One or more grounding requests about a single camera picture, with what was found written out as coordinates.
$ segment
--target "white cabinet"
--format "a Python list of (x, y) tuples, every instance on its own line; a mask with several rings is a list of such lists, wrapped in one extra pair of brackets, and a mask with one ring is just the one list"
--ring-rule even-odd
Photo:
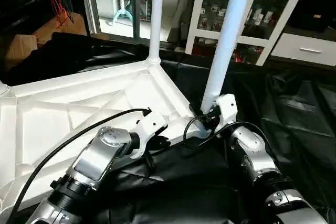
[(283, 34), (271, 55), (323, 65), (336, 65), (336, 42)]
[[(225, 11), (228, 1), (195, 0), (185, 51), (187, 54), (214, 54), (220, 33), (217, 22), (220, 16), (216, 10)], [(248, 0), (245, 22), (240, 28), (233, 59), (262, 66), (297, 2), (298, 0)]]

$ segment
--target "black cable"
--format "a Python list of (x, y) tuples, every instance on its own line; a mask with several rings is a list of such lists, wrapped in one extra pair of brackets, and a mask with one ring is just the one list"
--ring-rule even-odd
[(259, 134), (266, 142), (268, 142), (267, 140), (267, 137), (266, 135), (263, 133), (263, 131), (258, 127), (256, 126), (255, 124), (253, 123), (250, 123), (250, 122), (246, 122), (246, 121), (240, 121), (240, 122), (234, 122), (234, 123), (231, 123), (231, 124), (227, 124), (225, 125), (223, 128), (221, 128), (219, 131), (217, 131), (215, 134), (212, 134), (210, 136), (208, 136), (202, 143), (196, 145), (196, 146), (188, 146), (186, 145), (186, 132), (188, 130), (188, 128), (190, 127), (190, 125), (196, 121), (197, 119), (201, 118), (201, 117), (206, 117), (208, 115), (204, 115), (204, 116), (199, 116), (199, 117), (196, 117), (196, 118), (193, 118), (187, 125), (187, 127), (185, 128), (184, 130), (184, 133), (183, 133), (183, 143), (185, 145), (185, 147), (189, 148), (189, 149), (195, 149), (195, 148), (198, 148), (198, 147), (201, 147), (202, 145), (206, 144), (207, 142), (209, 142), (210, 140), (212, 140), (214, 137), (216, 137), (218, 134), (221, 134), (221, 132), (227, 130), (228, 128), (230, 127), (233, 127), (233, 126), (251, 126), (252, 128), (254, 128), (254, 130), (258, 131), (256, 132), (257, 134)]
[(31, 176), (28, 178), (25, 186), (23, 187), (21, 193), (19, 194), (19, 197), (17, 198), (15, 205), (13, 206), (12, 212), (10, 213), (10, 216), (7, 220), (7, 224), (11, 224), (13, 223), (13, 217), (15, 215), (15, 213), (17, 212), (17, 210), (19, 209), (19, 206), (23, 200), (23, 197), (25, 196), (29, 186), (31, 185), (31, 183), (33, 182), (33, 180), (35, 179), (36, 175), (39, 173), (39, 171), (43, 168), (43, 166), (45, 166), (45, 164), (53, 157), (55, 156), (59, 151), (61, 151), (64, 147), (66, 147), (68, 144), (70, 144), (71, 142), (73, 142), (75, 139), (79, 138), (80, 136), (82, 136), (83, 134), (87, 133), (88, 131), (94, 129), (95, 127), (104, 124), (108, 121), (111, 121), (115, 118), (118, 118), (122, 115), (128, 114), (128, 113), (132, 113), (132, 112), (143, 112), (144, 115), (147, 115), (147, 113), (149, 113), (149, 110), (146, 109), (132, 109), (132, 110), (126, 110), (123, 112), (120, 112), (116, 115), (110, 116), (109, 118), (106, 118), (104, 120), (101, 120), (87, 128), (85, 128), (84, 130), (78, 132), (76, 135), (72, 136), (71, 138), (69, 138), (68, 140), (66, 140), (64, 143), (62, 143), (59, 147), (57, 147), (56, 149), (54, 149), (44, 160), (42, 160), (42, 162), (36, 167), (36, 169), (33, 171), (33, 173), (31, 174)]
[(192, 147), (192, 146), (188, 146), (187, 145), (187, 132), (188, 132), (188, 129), (189, 129), (189, 127), (195, 122), (195, 121), (197, 121), (197, 120), (199, 120), (199, 119), (202, 119), (202, 118), (207, 118), (207, 117), (209, 117), (209, 116), (211, 116), (211, 115), (209, 115), (209, 114), (206, 114), (206, 115), (199, 115), (199, 116), (196, 116), (195, 118), (192, 118), (191, 120), (190, 120), (190, 122), (188, 122), (188, 124), (187, 124), (187, 126), (185, 127), (185, 129), (184, 129), (184, 132), (183, 132), (183, 144), (185, 145), (185, 147), (187, 147), (188, 149), (194, 149), (194, 147)]

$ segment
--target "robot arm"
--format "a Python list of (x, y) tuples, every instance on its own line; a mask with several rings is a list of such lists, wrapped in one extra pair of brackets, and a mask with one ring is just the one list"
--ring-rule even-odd
[(52, 194), (44, 199), (27, 224), (77, 224), (90, 209), (91, 195), (99, 189), (115, 159), (131, 154), (140, 158), (148, 141), (166, 129), (162, 115), (151, 112), (128, 132), (102, 127), (81, 151), (64, 177), (51, 183)]
[[(216, 100), (221, 110), (219, 127), (233, 123), (237, 114), (235, 97), (227, 94)], [(320, 214), (283, 177), (272, 157), (267, 153), (265, 141), (244, 126), (233, 129), (229, 139), (232, 155), (241, 167), (249, 184), (263, 202), (270, 223), (327, 224)]]

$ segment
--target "white drawer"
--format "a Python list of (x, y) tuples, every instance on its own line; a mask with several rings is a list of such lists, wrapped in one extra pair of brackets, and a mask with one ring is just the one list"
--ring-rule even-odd
[(271, 55), (335, 66), (336, 42), (283, 34)]

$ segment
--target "black fabric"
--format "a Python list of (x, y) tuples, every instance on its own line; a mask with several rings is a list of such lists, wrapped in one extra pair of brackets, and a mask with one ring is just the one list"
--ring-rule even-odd
[[(68, 47), (57, 58), (60, 40)], [(148, 54), (141, 45), (83, 41), (86, 38), (53, 36), (33, 53), (38, 55), (35, 59), (30, 56), (13, 69), (6, 82), (14, 85), (114, 66)], [(161, 51), (160, 56), (162, 67), (197, 112), (211, 62), (169, 51)], [(42, 66), (46, 69), (39, 72)], [(33, 77), (28, 79), (27, 72)], [(231, 64), (222, 89), (236, 96), (239, 119), (261, 126), (282, 172), (329, 223), (336, 223), (335, 83), (335, 76)], [(241, 223), (249, 219), (253, 204), (237, 190), (218, 141), (200, 150), (173, 148), (154, 160), (154, 171), (139, 161), (110, 174), (85, 223)]]

